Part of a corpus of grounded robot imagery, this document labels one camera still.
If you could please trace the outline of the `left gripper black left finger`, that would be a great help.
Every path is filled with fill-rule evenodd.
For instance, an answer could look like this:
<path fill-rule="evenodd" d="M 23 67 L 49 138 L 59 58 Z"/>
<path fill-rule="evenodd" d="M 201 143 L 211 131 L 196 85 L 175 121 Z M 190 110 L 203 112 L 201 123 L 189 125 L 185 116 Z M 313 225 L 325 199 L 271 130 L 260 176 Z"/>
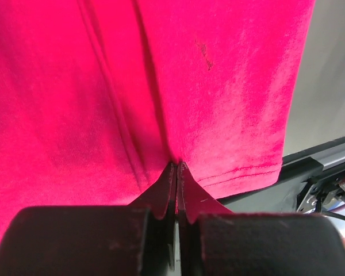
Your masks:
<path fill-rule="evenodd" d="M 124 206 L 33 206 L 0 242 L 0 275 L 166 275 L 175 267 L 177 167 Z"/>

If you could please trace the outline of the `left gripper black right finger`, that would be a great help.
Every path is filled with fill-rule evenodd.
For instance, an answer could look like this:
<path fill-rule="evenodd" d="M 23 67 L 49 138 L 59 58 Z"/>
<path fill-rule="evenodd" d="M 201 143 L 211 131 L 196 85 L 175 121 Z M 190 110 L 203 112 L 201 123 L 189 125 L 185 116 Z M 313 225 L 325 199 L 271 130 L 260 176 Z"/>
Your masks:
<path fill-rule="evenodd" d="M 345 275 L 345 247 L 325 217 L 234 213 L 177 168 L 182 275 Z"/>

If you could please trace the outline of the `red t shirt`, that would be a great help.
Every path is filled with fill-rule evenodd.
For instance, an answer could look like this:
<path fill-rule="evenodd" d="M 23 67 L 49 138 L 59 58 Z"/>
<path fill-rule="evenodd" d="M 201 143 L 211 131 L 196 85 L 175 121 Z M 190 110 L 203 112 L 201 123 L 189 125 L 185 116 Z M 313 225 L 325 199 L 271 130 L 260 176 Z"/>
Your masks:
<path fill-rule="evenodd" d="M 274 184 L 313 1 L 0 1 L 0 240 L 37 205 L 128 204 L 170 161 Z"/>

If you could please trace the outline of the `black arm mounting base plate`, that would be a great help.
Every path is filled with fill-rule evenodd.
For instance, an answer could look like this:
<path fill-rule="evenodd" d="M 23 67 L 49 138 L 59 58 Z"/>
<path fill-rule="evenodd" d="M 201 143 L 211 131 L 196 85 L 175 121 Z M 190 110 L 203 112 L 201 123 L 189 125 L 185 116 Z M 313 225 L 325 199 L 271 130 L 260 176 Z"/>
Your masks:
<path fill-rule="evenodd" d="M 237 213 L 307 213 L 331 201 L 343 180 L 345 137 L 285 156 L 275 184 L 219 201 Z"/>

